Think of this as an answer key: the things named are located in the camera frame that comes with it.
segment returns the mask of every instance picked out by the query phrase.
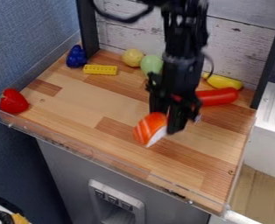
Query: yellow block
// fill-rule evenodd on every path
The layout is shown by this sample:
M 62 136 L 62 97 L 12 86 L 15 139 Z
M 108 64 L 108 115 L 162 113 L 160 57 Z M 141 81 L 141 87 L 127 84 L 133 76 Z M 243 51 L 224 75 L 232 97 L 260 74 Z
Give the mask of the yellow block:
M 117 66 L 98 66 L 98 65 L 85 65 L 83 72 L 85 74 L 108 74 L 116 75 Z

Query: white wooden wall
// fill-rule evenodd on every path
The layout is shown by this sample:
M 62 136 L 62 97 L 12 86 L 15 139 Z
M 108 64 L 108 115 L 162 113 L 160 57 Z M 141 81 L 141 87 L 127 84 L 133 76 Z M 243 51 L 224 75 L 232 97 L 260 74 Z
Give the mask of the white wooden wall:
M 145 6 L 131 0 L 98 0 L 99 7 L 118 15 L 137 13 Z M 137 48 L 160 55 L 164 50 L 159 9 L 135 24 L 97 17 L 102 48 L 121 52 Z M 242 80 L 254 88 L 275 36 L 275 0 L 210 0 L 208 47 L 215 73 Z

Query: black cable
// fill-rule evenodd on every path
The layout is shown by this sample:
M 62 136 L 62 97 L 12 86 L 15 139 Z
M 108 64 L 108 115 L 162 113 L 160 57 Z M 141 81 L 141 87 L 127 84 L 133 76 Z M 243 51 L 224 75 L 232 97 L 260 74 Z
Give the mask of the black cable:
M 202 54 L 204 55 L 204 58 L 205 58 L 207 61 L 209 61 L 210 65 L 211 65 L 211 70 L 210 70 L 210 73 L 209 73 L 209 75 L 208 75 L 208 79 L 209 79 L 209 77 L 214 73 L 214 70 L 215 70 L 215 63 L 214 63 L 213 59 L 212 59 L 209 55 L 207 55 L 206 53 L 202 53 Z
M 14 224 L 15 221 L 12 219 L 11 215 L 9 213 L 0 211 L 0 221 L 3 224 Z
M 137 15 L 134 15 L 132 17 L 118 17 L 112 14 L 109 14 L 103 10 L 100 10 L 96 5 L 94 0 L 89 0 L 90 4 L 92 5 L 92 7 L 94 8 L 94 10 L 101 16 L 103 16 L 104 18 L 107 19 L 111 19 L 117 22 L 121 22 L 121 23 L 126 23 L 126 24 L 133 24 L 135 22 L 137 22 L 140 18 L 144 17 L 145 15 L 149 14 L 150 12 L 153 11 L 154 6 L 153 5 L 149 5 L 145 10 L 142 10 L 141 12 L 139 12 Z

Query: blue toy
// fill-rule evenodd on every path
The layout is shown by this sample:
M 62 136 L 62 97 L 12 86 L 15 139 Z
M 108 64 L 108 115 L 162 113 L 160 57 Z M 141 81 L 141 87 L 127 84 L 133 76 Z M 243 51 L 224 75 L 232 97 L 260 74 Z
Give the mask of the blue toy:
M 68 67 L 83 67 L 88 62 L 85 51 L 80 45 L 75 45 L 70 50 L 66 64 Z

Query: wooden tray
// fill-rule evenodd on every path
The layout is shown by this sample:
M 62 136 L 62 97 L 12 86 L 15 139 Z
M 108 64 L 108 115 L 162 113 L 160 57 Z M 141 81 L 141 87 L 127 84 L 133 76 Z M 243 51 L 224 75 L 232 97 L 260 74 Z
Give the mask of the wooden tray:
M 254 121 L 252 91 L 241 91 L 233 104 L 203 108 L 201 122 L 147 149 L 132 137 L 132 128 L 148 114 L 142 72 L 106 51 L 89 62 L 117 65 L 117 76 L 84 74 L 66 67 L 65 60 L 66 55 L 22 90 L 29 110 L 2 113 L 0 120 L 210 213 L 223 211 Z M 199 89 L 211 87 L 202 81 Z

